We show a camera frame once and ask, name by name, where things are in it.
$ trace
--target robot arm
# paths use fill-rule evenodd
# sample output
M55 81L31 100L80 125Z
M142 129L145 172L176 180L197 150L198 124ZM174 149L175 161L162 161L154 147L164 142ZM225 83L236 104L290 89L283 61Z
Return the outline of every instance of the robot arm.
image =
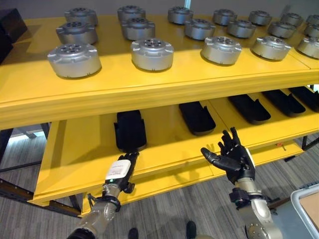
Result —
M67 239L97 239L103 234L108 223L121 208L117 199L119 193L132 193L134 190L134 184L130 183L129 179L133 174L137 156L138 153L126 154L112 164L103 185L102 196L94 198L88 195L91 212L82 218Z
M275 226L267 201L255 185L255 165L245 147L240 143L235 128L231 128L233 138L224 130L219 142L221 155L202 148L204 157L214 166L226 171L227 178L235 188L229 194L232 203L245 222L248 239L283 239L280 230Z

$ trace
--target gray carpet floor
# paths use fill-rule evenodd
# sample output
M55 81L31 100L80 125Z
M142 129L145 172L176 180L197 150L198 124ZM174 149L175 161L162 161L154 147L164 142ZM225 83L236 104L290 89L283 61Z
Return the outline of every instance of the gray carpet floor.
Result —
M309 137L309 141L318 134ZM0 168L41 160L45 137L9 142ZM0 173L4 180L34 191L39 166ZM256 183L271 198L285 198L303 184L319 180L319 145L289 162L257 167ZM216 239L244 239L244 225L230 203L233 186L220 177L124 205L104 239L125 239L137 227L141 239L184 239L188 220ZM0 238L65 239L79 219L0 198Z

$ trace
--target black plastic tray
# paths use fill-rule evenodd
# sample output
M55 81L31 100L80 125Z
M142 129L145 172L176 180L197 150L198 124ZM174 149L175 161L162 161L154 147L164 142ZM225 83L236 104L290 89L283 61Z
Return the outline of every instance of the black plastic tray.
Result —
M12 48L9 38L0 31L0 63L6 58Z
M117 113L117 123L114 123L116 146L120 151L132 153L146 147L146 132L144 120L140 111Z
M0 10L0 31L2 31L12 43L27 31L27 27L16 8Z
M229 96L228 99L249 123L262 124L271 118L258 99L253 101L248 95Z
M318 91L312 92L308 87L300 86L289 88L289 90L306 106L314 112L319 113L319 94Z
M271 101L282 113L289 117L296 117L306 111L305 107L299 103L293 94L288 96L281 90L264 91L263 95Z
M215 129L216 124L207 107L202 107L199 101L179 104L179 109L192 134L205 135Z

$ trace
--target black box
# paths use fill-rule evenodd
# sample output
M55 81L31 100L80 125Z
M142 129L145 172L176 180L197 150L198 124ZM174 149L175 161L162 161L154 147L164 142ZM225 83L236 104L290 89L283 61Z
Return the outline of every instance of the black box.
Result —
M27 27L16 8L0 10L0 31L7 35L12 43L26 30Z
M0 31L0 64L12 48L13 46L11 45L10 39Z

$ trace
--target white label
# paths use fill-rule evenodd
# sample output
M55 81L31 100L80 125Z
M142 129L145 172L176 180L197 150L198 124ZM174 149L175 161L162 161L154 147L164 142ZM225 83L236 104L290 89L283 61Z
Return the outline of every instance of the white label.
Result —
M127 159L123 159L123 160L118 160L115 161L108 174L106 175L106 180L110 180L110 179L118 179L118 178L124 178L131 166L131 162Z

